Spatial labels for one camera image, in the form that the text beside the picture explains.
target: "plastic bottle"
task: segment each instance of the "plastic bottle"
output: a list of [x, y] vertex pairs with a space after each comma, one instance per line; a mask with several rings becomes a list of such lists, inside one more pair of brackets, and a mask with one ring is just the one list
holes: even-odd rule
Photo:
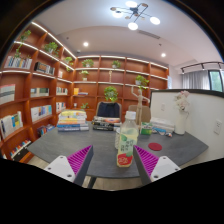
[[137, 144], [139, 129], [135, 123], [136, 112], [127, 111], [125, 122], [121, 125], [117, 165], [129, 167], [133, 159], [133, 145]]

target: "desk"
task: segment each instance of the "desk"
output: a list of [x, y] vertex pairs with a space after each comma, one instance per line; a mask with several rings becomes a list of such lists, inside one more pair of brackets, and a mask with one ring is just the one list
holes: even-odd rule
[[[94, 155], [86, 174], [91, 176], [88, 188], [93, 186], [97, 177], [114, 179], [139, 177], [134, 159], [130, 167], [117, 166], [115, 131], [93, 130], [91, 122], [88, 124], [90, 130], [83, 132], [58, 132], [55, 128], [31, 144], [28, 150], [51, 163], [59, 155], [69, 156], [79, 149], [93, 145]], [[149, 149], [150, 142], [161, 144], [162, 150]], [[159, 134], [139, 135], [137, 145], [159, 157], [169, 157], [178, 166], [189, 162], [208, 148], [206, 144], [187, 132], [183, 136], [174, 133], [172, 138]]]

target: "potted plant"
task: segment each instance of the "potted plant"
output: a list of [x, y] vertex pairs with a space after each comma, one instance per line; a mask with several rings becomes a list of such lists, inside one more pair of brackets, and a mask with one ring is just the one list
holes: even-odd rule
[[113, 61], [113, 63], [112, 63], [112, 68], [120, 68], [121, 67], [121, 63], [118, 61], [118, 60], [116, 60], [116, 61]]
[[57, 50], [58, 45], [55, 42], [50, 42], [49, 44], [44, 45], [44, 50], [50, 54], [54, 54], [56, 57], [58, 57], [58, 52]]
[[[72, 57], [66, 57], [64, 60], [67, 65], [73, 65], [73, 62], [71, 62]], [[69, 67], [66, 67], [66, 70], [69, 72], [71, 69]]]
[[82, 75], [83, 81], [87, 81], [87, 75], [89, 75], [89, 72], [88, 71], [82, 71], [79, 74]]
[[138, 75], [135, 79], [135, 84], [138, 86], [147, 86], [147, 83], [149, 83], [149, 80], [145, 79], [141, 75]]
[[14, 55], [15, 58], [20, 58], [21, 52], [19, 52], [19, 49], [23, 46], [24, 41], [29, 37], [31, 34], [30, 30], [25, 31], [21, 36], [20, 36], [20, 41], [22, 42], [19, 47], [16, 49], [16, 53]]
[[106, 100], [111, 100], [111, 102], [117, 101], [117, 89], [113, 86], [108, 86], [104, 89], [104, 95]]
[[92, 59], [86, 59], [82, 62], [83, 67], [90, 68], [93, 67], [94, 62]]
[[82, 109], [87, 109], [89, 108], [88, 103], [83, 103], [81, 106]]

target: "label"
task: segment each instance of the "label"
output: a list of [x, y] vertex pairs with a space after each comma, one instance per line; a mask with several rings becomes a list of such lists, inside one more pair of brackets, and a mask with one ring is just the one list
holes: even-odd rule
[[135, 136], [128, 137], [127, 135], [120, 135], [120, 143], [118, 147], [117, 165], [130, 166], [133, 159], [133, 145], [137, 144]]

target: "wall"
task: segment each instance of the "wall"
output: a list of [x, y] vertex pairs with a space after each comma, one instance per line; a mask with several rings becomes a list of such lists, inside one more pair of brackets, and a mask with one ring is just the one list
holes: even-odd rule
[[[177, 109], [174, 109], [173, 98], [175, 95], [177, 95], [177, 92], [153, 91], [151, 99], [152, 117], [169, 119], [175, 123], [179, 113]], [[219, 135], [213, 131], [216, 119], [224, 122], [224, 98], [191, 93], [188, 96], [188, 101], [190, 107], [186, 121], [186, 131], [203, 141], [209, 148], [181, 168], [224, 157], [224, 124], [222, 124]], [[164, 111], [161, 110], [162, 103], [165, 104]]]
[[172, 78], [172, 89], [182, 88], [182, 77], [171, 65], [169, 65], [169, 75]]

